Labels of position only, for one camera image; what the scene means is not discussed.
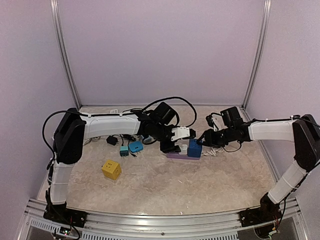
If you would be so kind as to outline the white USB charger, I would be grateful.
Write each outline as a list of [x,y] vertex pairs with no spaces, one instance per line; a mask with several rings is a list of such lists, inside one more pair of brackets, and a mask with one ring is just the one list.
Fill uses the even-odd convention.
[[178,147],[178,154],[179,155],[187,155],[188,154],[188,145],[187,144],[177,143],[175,146]]

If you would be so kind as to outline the dark blue cube socket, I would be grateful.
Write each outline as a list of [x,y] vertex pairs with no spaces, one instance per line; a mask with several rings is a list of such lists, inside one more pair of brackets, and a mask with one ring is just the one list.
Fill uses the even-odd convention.
[[187,156],[199,159],[202,156],[202,149],[202,145],[198,144],[196,139],[189,139]]

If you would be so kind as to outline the teal USB charger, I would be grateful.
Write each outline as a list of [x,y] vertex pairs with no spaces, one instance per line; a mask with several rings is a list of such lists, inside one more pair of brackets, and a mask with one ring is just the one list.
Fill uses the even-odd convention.
[[127,157],[130,154],[128,146],[122,145],[119,149],[119,154],[121,157]]

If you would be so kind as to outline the purple power strip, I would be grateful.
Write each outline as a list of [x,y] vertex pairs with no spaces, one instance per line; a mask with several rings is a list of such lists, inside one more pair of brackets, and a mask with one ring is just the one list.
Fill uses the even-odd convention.
[[176,159],[176,160],[191,160],[191,161],[198,161],[200,157],[191,157],[188,155],[178,154],[178,153],[167,153],[166,157],[168,159]]

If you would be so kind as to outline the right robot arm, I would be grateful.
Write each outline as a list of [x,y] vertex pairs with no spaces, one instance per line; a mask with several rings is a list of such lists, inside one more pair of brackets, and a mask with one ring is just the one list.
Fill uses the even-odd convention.
[[224,128],[215,130],[213,116],[206,117],[210,129],[204,131],[197,143],[212,148],[224,148],[229,143],[258,142],[265,150],[265,141],[285,141],[294,144],[293,162],[277,180],[275,186],[260,199],[258,207],[239,212],[242,227],[282,221],[284,204],[295,192],[307,175],[320,164],[320,126],[311,114],[291,115],[282,119],[252,119],[245,122],[237,107],[218,113]]

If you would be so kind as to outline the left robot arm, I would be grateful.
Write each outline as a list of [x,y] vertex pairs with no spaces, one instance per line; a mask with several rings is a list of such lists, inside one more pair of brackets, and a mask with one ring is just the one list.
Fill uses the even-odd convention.
[[157,107],[131,109],[119,113],[81,113],[76,108],[56,111],[43,123],[58,114],[63,117],[53,133],[53,143],[46,146],[52,157],[48,170],[48,189],[45,192],[46,208],[43,217],[67,225],[85,223],[87,213],[67,208],[67,191],[73,167],[81,159],[86,140],[112,135],[150,136],[160,143],[163,153],[179,152],[178,140],[193,139],[196,132],[191,125],[180,125],[179,114],[166,102],[155,101]]

